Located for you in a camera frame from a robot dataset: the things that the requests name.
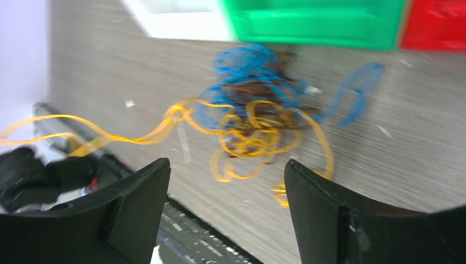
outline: white wall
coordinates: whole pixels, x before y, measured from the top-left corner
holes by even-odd
[[[46,97],[48,38],[47,0],[0,1],[0,130],[32,116],[32,105]],[[12,137],[29,138],[31,125]]]

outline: green plastic container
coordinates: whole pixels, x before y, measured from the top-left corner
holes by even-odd
[[[404,0],[224,0],[243,42],[396,47]]]

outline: laminate floor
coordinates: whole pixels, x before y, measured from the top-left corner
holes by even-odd
[[[151,131],[178,100],[197,96],[215,79],[214,56],[235,43],[146,38],[118,0],[51,1],[51,103],[112,133]],[[334,181],[371,198],[421,211],[466,202],[466,56],[380,53],[343,48],[297,47],[289,75],[323,94],[308,103],[328,106],[345,76],[376,61],[386,73],[364,116],[336,127],[351,105],[322,124],[335,155]],[[134,106],[127,108],[126,101]],[[298,148],[277,156],[251,180],[215,181],[209,159],[216,138],[184,124],[185,156],[177,130],[153,146],[113,143],[109,148],[135,169],[168,157],[169,192],[201,218],[265,263],[299,263],[289,211],[270,188],[283,178],[286,161],[324,168],[322,149],[309,131]],[[256,164],[238,161],[239,173]]]

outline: blue thread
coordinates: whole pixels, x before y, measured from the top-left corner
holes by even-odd
[[[375,62],[367,63],[359,67],[356,71],[354,71],[353,74],[348,76],[340,84],[340,87],[337,89],[328,110],[322,115],[313,117],[313,119],[316,121],[322,121],[330,119],[336,115],[336,112],[340,109],[343,99],[346,97],[346,93],[348,91],[354,91],[358,93],[358,96],[356,97],[353,108],[346,116],[346,118],[338,123],[340,128],[348,127],[364,112],[364,107],[366,104],[366,99],[369,96],[369,92],[375,87],[375,84],[382,77],[384,71],[385,67]],[[364,81],[358,87],[356,87],[355,85],[357,85],[357,82],[363,78],[365,78]]]
[[[299,88],[289,84],[285,79],[278,76],[278,70],[267,68],[267,65],[278,64],[279,58],[275,52],[262,45],[252,44],[246,47],[235,47],[218,54],[213,62],[215,74],[220,81],[204,90],[199,96],[201,99],[213,104],[229,104],[236,108],[235,114],[241,117],[246,116],[246,111],[234,103],[234,95],[229,94],[223,86],[225,84],[243,84],[250,81],[259,80],[261,85],[266,84],[270,90],[276,94],[283,102],[285,108],[300,108],[302,97],[305,95],[307,83],[304,80],[297,80]],[[273,82],[280,82],[282,87],[294,92],[290,98],[283,90]],[[254,100],[271,100],[274,98],[253,96]],[[218,128],[218,120],[223,114],[228,112],[228,108],[221,108],[218,116],[208,113],[209,107],[196,104],[194,115],[199,124],[206,129]]]
[[[277,98],[282,101],[282,107],[300,108],[308,85],[306,81],[298,79],[296,80],[298,87],[296,87],[279,77],[277,69],[267,68],[267,65],[278,63],[279,58],[277,54],[262,45],[252,44],[246,47],[235,47],[222,51],[213,62],[215,74],[220,81],[204,90],[199,97],[213,104],[232,105],[235,107],[235,114],[240,117],[245,117],[247,113],[244,108],[234,102],[236,100],[240,101],[240,98],[235,98],[235,95],[228,92],[224,88],[224,85],[241,85],[258,80],[261,82],[260,85],[266,84],[267,87],[276,94]],[[340,109],[341,103],[348,91],[354,91],[358,96],[355,99],[353,108],[346,118],[338,124],[340,128],[349,126],[363,113],[367,97],[384,71],[385,67],[375,62],[365,64],[358,68],[340,84],[327,111],[322,115],[313,117],[314,120],[322,121],[332,118]],[[357,82],[363,78],[365,78],[364,81],[356,87]],[[288,96],[280,87],[274,84],[277,82],[281,84],[282,88],[290,89],[294,94],[291,97]],[[275,98],[252,96],[252,99],[271,100]],[[216,115],[209,113],[208,111],[210,109],[210,107],[198,103],[195,106],[194,114],[202,127],[213,130],[218,128],[218,120],[230,109],[227,107],[218,108],[218,113]]]

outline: red plastic container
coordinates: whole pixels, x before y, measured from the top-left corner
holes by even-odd
[[[466,51],[466,0],[413,0],[401,47]]]

